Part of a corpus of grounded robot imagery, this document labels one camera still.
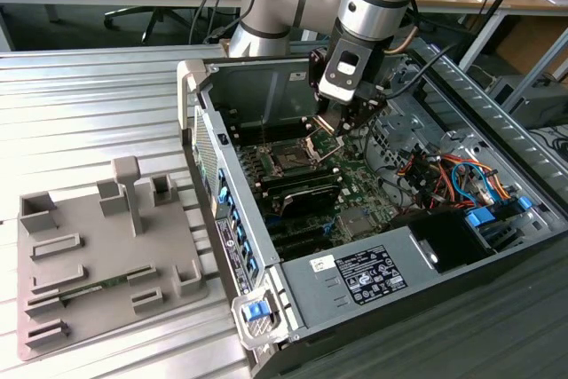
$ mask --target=blue wire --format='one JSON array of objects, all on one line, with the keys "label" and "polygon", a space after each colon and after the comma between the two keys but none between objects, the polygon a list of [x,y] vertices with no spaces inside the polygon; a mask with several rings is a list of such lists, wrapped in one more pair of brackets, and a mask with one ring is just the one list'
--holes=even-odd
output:
[{"label": "blue wire", "polygon": [[483,183],[485,184],[485,188],[487,189],[487,191],[489,192],[489,194],[493,197],[494,200],[496,201],[501,201],[502,198],[499,196],[499,194],[494,191],[491,186],[489,185],[489,181],[487,180],[487,177],[485,176],[485,173],[476,165],[470,162],[461,162],[461,163],[457,163],[454,168],[452,169],[452,184],[454,184],[455,187],[455,191],[457,191],[458,193],[460,193],[461,195],[463,195],[464,197],[467,197],[468,199],[470,199],[471,201],[473,201],[473,204],[475,206],[477,206],[477,200],[468,193],[465,193],[464,191],[462,191],[462,189],[460,188],[460,186],[457,183],[457,176],[456,176],[456,171],[458,170],[458,168],[462,165],[467,165],[470,166],[473,170],[475,170],[479,176],[483,179]]}]

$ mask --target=robotic arm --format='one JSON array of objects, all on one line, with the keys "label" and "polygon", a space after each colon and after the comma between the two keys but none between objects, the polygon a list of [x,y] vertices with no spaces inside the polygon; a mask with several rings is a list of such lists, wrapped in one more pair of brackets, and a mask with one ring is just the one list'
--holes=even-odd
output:
[{"label": "robotic arm", "polygon": [[[243,0],[246,11],[251,0]],[[232,57],[288,53],[291,27],[330,34],[310,55],[310,82],[321,124],[342,134],[384,104],[375,78],[410,0],[255,0],[231,41]],[[329,101],[343,106],[328,111]]]}]

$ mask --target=metal table surface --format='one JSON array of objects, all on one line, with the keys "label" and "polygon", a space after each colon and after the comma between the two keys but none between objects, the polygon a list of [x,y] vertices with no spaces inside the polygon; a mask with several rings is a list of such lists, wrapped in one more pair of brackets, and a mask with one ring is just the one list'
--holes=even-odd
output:
[{"label": "metal table surface", "polygon": [[[250,378],[178,142],[179,60],[218,47],[22,52],[0,57],[0,376]],[[43,359],[16,356],[17,193],[94,192],[136,154],[176,179],[210,295]],[[393,324],[288,379],[568,377],[568,239],[493,283]]]},{"label": "metal table surface", "polygon": [[[178,140],[176,65],[218,46],[51,51],[0,57],[0,376],[250,377]],[[209,296],[43,359],[16,355],[18,194],[94,193],[109,161],[135,154],[143,177],[169,172]]]}]

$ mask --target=white label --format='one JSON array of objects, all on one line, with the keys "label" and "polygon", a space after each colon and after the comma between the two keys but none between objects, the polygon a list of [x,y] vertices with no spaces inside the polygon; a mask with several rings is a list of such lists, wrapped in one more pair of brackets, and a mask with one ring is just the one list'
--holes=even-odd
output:
[{"label": "white label", "polygon": [[301,73],[290,73],[290,82],[298,82],[300,80],[305,80],[306,72]]},{"label": "white label", "polygon": [[320,272],[327,270],[329,268],[333,268],[335,266],[333,255],[327,255],[325,257],[317,257],[310,261],[314,272]]}]

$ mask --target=blue latch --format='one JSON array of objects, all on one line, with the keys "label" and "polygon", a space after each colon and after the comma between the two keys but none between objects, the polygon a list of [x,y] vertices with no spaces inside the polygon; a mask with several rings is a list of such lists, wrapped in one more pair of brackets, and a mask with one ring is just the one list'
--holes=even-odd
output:
[{"label": "blue latch", "polygon": [[256,264],[255,258],[251,257],[248,260],[248,268],[250,270],[250,276],[252,278],[255,278],[256,275],[258,274],[258,265]]},{"label": "blue latch", "polygon": [[237,226],[237,242],[242,244],[246,238],[247,235],[245,234],[245,230],[242,225]]},{"label": "blue latch", "polygon": [[495,217],[488,208],[479,208],[472,210],[468,214],[468,220],[469,223],[473,226],[481,226],[487,224],[488,222],[494,221]]},{"label": "blue latch", "polygon": [[219,200],[219,203],[225,204],[228,196],[229,196],[229,189],[226,186],[224,186],[223,188],[221,188],[217,200]]},{"label": "blue latch", "polygon": [[250,247],[250,243],[248,241],[245,241],[242,245],[242,252],[244,253],[245,257],[252,255],[252,248]]},{"label": "blue latch", "polygon": [[524,210],[528,210],[533,206],[533,202],[526,195],[519,197],[518,204],[520,204],[521,208]]},{"label": "blue latch", "polygon": [[271,314],[271,311],[270,306],[266,301],[258,301],[243,306],[242,313],[245,314],[245,320],[250,322],[268,317]]}]

